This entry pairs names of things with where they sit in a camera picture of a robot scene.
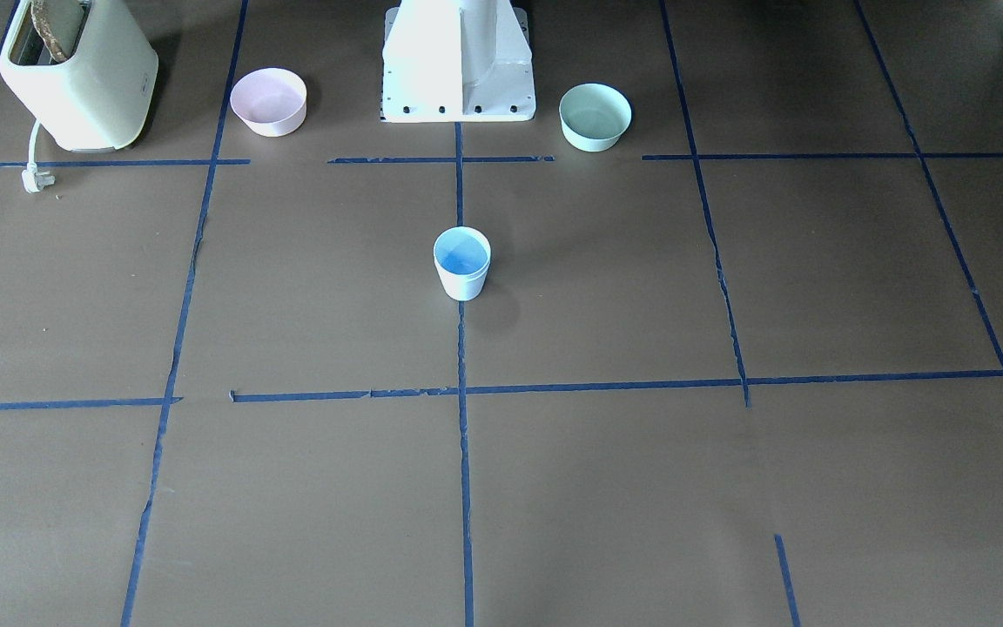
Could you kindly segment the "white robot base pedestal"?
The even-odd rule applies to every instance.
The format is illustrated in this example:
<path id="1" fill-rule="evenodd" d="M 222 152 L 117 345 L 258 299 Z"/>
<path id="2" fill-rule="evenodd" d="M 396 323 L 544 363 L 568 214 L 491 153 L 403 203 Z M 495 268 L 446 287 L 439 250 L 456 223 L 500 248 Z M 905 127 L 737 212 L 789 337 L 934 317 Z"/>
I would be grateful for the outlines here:
<path id="1" fill-rule="evenodd" d="M 383 122 L 535 117 L 529 16 L 510 1 L 402 1 L 385 13 L 381 53 Z"/>

